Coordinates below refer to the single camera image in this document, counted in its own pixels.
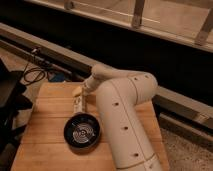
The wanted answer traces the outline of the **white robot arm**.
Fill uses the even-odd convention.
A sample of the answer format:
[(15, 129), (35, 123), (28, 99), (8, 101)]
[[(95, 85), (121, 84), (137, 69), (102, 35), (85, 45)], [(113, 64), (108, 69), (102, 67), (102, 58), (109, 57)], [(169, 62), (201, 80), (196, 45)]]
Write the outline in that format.
[(96, 64), (73, 95), (96, 92), (96, 106), (116, 171), (163, 171), (135, 106), (150, 101), (158, 83), (148, 72)]

